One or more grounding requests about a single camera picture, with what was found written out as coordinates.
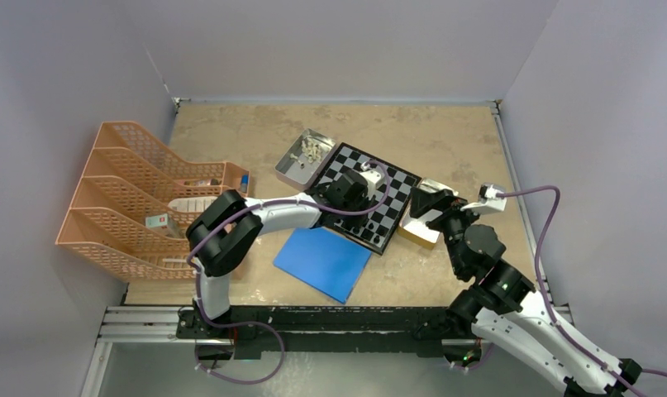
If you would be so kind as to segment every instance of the tabletop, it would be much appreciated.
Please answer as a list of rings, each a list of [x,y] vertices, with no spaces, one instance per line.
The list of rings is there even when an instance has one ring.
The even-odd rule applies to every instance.
[[[506,156],[490,107],[391,105],[226,105],[179,108],[170,147],[189,161],[229,160],[250,171],[251,196],[291,196],[274,167],[305,128],[330,136],[474,200],[491,182],[512,189]],[[496,229],[503,258],[535,278],[518,204],[480,223]],[[273,265],[292,231],[258,237],[231,279],[232,304],[340,305]],[[395,234],[383,255],[373,254],[348,306],[447,306],[469,286],[452,274],[445,245],[427,250]],[[125,304],[190,304],[192,281],[138,280]]]

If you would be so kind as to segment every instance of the metal tray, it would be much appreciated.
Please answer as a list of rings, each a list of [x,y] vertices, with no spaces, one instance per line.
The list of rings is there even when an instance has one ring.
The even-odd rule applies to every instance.
[[[320,161],[314,161],[312,164],[309,164],[307,157],[302,152],[302,141],[307,138],[313,140],[314,143],[319,145],[324,151],[328,151],[322,156]],[[336,147],[336,141],[307,128],[297,140],[294,141],[292,146],[289,147],[289,150],[284,153],[282,159],[280,159],[279,163],[274,167],[274,170],[277,172],[277,179],[298,190],[306,190],[310,188],[313,181],[323,170],[324,165],[328,163],[333,152],[336,151]],[[292,154],[304,163],[303,168],[295,159],[290,157]]]

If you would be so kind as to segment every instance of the blue mat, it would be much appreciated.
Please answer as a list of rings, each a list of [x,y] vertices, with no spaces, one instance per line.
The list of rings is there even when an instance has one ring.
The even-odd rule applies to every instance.
[[[372,251],[326,229],[296,229],[275,267],[344,304]]]

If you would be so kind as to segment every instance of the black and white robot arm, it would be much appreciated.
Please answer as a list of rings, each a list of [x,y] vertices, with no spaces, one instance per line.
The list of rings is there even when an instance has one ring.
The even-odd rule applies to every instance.
[[[220,231],[198,250],[204,313],[216,320],[229,309],[229,274],[241,263],[257,236],[295,227],[319,227],[339,219],[352,225],[364,224],[366,216],[345,217],[320,207],[353,212],[368,208],[382,183],[383,176],[378,171],[351,170],[321,189],[286,199],[243,199],[236,191],[225,192],[187,230],[194,248],[216,225],[236,213],[244,213],[232,223],[229,232]],[[505,209],[506,199],[499,196],[501,193],[500,186],[486,184],[479,192],[479,200],[468,203],[451,189],[412,190],[411,216],[420,218],[436,210],[440,215],[427,226],[442,232],[458,280],[474,279],[452,302],[449,311],[471,322],[477,337],[511,353],[565,395],[621,395],[625,388],[609,371],[634,383],[641,368],[634,361],[618,359],[600,349],[556,313],[559,325],[581,347],[606,362],[608,368],[601,368],[577,349],[556,329],[557,324],[546,309],[550,303],[536,292],[528,278],[502,258],[506,247],[493,228],[474,224],[480,215]]]

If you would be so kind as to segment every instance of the chessboard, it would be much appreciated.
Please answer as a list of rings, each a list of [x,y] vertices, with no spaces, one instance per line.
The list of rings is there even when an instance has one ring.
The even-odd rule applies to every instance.
[[[411,188],[421,181],[421,177],[346,143],[341,143],[331,156],[331,160],[319,174],[318,180],[314,181],[313,186],[337,180],[347,170],[362,171],[362,164],[367,160],[377,160],[388,167],[387,172],[392,180],[389,196],[379,208],[367,215],[368,219],[364,227],[357,229],[345,228],[342,226],[343,221],[340,220],[331,229],[370,249],[372,252],[382,255],[394,232],[396,232],[406,206],[408,206]],[[373,204],[371,205],[382,198],[386,188],[386,183],[382,184],[382,187],[374,194]]]

